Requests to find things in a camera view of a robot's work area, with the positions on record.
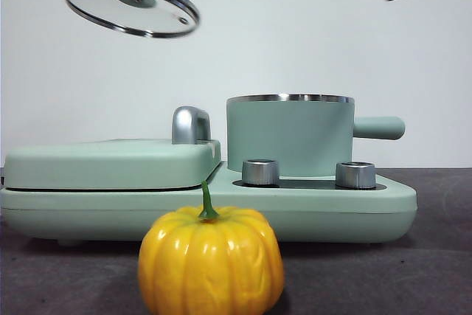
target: gray table surface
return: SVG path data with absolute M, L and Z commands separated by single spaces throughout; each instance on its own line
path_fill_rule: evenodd
M 409 232 L 384 244 L 281 243 L 285 290 L 267 314 L 472 314 L 472 169 L 378 172 L 416 189 Z M 1 227 L 2 314 L 147 314 L 139 243 L 67 249 Z

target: saucepan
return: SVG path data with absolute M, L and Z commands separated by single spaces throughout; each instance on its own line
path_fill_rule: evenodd
M 398 117 L 356 117 L 354 99 L 326 94 L 264 94 L 226 103 L 228 168 L 250 159 L 279 163 L 281 176 L 333 176 L 350 162 L 353 137 L 399 139 Z

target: white backdrop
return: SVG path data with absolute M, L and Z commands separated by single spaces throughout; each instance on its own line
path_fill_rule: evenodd
M 63 0 L 1 0 L 1 159 L 19 145 L 170 137 L 173 110 L 209 112 L 226 155 L 226 99 L 354 97 L 405 136 L 355 139 L 378 167 L 472 166 L 472 0 L 193 0 L 186 38 L 123 35 Z

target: green stem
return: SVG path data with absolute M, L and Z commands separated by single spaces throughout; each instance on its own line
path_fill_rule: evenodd
M 198 216 L 200 219 L 205 221 L 211 221 L 216 219 L 219 214 L 212 207 L 212 199 L 209 196 L 208 184 L 206 181 L 201 182 L 201 188 L 204 191 L 204 210 L 201 211 Z

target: mint green breakfast machine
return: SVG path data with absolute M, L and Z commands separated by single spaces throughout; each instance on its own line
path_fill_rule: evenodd
M 228 161 L 209 115 L 182 106 L 171 139 L 117 139 L 7 153 L 1 214 L 34 238 L 141 240 L 166 212 L 201 205 L 261 211 L 282 241 L 382 243 L 404 235 L 416 192 L 352 162 L 353 137 L 398 139 L 396 117 L 354 117 L 350 97 L 273 94 L 227 101 Z

